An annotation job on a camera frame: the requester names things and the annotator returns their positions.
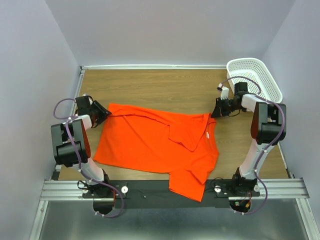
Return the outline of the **orange t shirt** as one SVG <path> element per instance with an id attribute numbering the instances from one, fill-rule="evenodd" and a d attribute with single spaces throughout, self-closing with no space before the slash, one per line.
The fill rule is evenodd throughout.
<path id="1" fill-rule="evenodd" d="M 111 103 L 94 155 L 103 165 L 169 174 L 170 191 L 201 202 L 219 151 L 210 113 L 182 114 Z"/>

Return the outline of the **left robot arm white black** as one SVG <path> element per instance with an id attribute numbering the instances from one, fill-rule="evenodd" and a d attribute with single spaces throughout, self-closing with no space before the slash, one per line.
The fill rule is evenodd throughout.
<path id="1" fill-rule="evenodd" d="M 70 116 L 56 115 L 59 104 L 65 101 L 75 103 L 76 110 Z M 91 157 L 91 147 L 87 130 L 102 124 L 111 112 L 104 108 L 90 95 L 76 98 L 65 98 L 57 102 L 53 109 L 53 116 L 62 123 L 50 127 L 53 156 L 57 165 L 63 165 L 78 171 L 85 180 L 80 180 L 83 186 L 78 187 L 85 194 L 107 198 L 114 196 L 106 172 L 99 167 Z"/>

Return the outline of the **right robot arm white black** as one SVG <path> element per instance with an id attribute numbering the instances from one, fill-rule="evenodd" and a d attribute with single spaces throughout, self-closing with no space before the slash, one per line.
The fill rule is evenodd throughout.
<path id="1" fill-rule="evenodd" d="M 239 110 L 253 113 L 250 135 L 252 142 L 244 162 L 232 179 L 225 180 L 225 190 L 234 196 L 251 193 L 257 186 L 260 169 L 278 142 L 286 136 L 286 105 L 264 99 L 248 91 L 247 82 L 234 85 L 234 97 L 228 98 L 229 88 L 220 83 L 220 97 L 216 99 L 212 118 L 226 117 Z"/>

